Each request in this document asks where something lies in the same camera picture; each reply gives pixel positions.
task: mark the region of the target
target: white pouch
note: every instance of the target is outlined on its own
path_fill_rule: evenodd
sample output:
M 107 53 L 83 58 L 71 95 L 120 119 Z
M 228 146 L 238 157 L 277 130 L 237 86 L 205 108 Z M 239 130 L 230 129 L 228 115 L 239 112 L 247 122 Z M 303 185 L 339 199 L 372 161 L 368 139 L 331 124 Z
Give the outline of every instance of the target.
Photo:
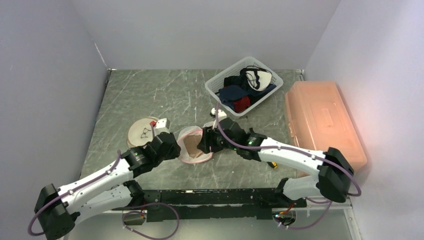
M 197 149 L 197 145 L 202 139 L 202 128 L 198 126 L 189 126 L 179 132 L 176 143 L 181 148 L 178 159 L 186 164 L 200 164 L 212 158 L 213 153 L 204 153 Z

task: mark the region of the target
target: storage bin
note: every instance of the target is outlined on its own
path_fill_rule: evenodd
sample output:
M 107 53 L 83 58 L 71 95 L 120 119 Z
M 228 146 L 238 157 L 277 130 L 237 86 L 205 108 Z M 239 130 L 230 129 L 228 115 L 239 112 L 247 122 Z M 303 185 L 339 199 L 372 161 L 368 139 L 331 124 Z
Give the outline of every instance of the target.
M 295 82 L 285 94 L 285 117 L 292 145 L 320 151 L 337 148 L 355 171 L 367 163 L 335 82 Z
M 274 88 L 272 91 L 270 91 L 268 94 L 263 96 L 259 101 L 252 104 L 250 107 L 248 107 L 246 110 L 242 112 L 234 112 L 231 108 L 228 106 L 222 104 L 222 107 L 225 108 L 227 113 L 231 113 L 234 117 L 240 118 L 244 115 L 246 115 L 248 112 L 250 112 L 253 108 L 258 106 L 260 103 L 262 103 L 265 99 L 267 99 L 269 96 L 271 96 L 273 93 L 275 93 L 279 88 L 283 86 L 283 79 L 279 77 L 274 71 L 272 71 L 269 67 L 265 66 L 262 62 L 257 60 L 254 57 L 247 56 L 243 58 L 242 60 L 234 63 L 229 68 L 223 70 L 222 72 L 218 73 L 216 76 L 209 79 L 205 84 L 206 90 L 209 92 L 209 94 L 216 99 L 218 102 L 220 101 L 220 98 L 215 94 L 218 92 L 218 90 L 222 89 L 224 87 L 224 79 L 230 76 L 239 76 L 240 70 L 246 68 L 247 66 L 256 66 L 260 67 L 266 70 L 269 70 L 272 73 L 272 79 L 271 84 L 275 84 L 276 88 Z

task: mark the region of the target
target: red object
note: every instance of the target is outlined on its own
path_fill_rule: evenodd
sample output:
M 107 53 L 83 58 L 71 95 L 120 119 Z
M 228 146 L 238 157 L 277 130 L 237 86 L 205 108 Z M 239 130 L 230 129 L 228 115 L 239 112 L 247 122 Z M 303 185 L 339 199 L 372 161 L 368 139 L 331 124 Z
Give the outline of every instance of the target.
M 234 110 L 236 113 L 241 113 L 251 105 L 251 100 L 248 96 L 244 96 L 237 101 L 234 101 Z

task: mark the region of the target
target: orange wire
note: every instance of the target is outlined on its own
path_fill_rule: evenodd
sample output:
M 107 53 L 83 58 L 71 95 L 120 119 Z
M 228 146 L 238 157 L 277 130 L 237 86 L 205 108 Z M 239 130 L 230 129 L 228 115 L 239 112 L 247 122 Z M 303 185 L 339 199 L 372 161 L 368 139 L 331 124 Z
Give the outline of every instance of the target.
M 290 204 L 290 206 L 288 207 L 288 209 L 287 210 L 285 210 L 285 211 L 281 211 L 279 214 L 287 214 L 287 213 L 289 213 L 290 212 L 290 210 L 293 208 L 293 206 L 295 205 L 295 203 L 294 202 L 292 202 L 291 204 Z

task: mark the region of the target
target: table surface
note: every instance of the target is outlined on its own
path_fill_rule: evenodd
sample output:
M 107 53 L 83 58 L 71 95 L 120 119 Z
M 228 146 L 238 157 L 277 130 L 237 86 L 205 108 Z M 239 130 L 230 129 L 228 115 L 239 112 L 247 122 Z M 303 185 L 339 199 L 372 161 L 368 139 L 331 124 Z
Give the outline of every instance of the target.
M 216 100 L 205 82 L 220 70 L 114 70 L 106 87 L 81 178 L 113 162 L 117 150 L 125 152 L 127 132 L 142 117 L 168 118 L 177 137 L 188 126 L 212 121 Z M 298 79 L 295 70 L 275 70 L 283 86 L 236 121 L 282 143 L 289 143 L 284 118 L 285 93 Z M 177 159 L 162 162 L 136 178 L 143 189 L 232 189 L 276 187 L 281 178 L 295 178 L 297 171 L 265 162 L 245 160 L 232 150 L 217 152 L 204 163 L 186 164 Z

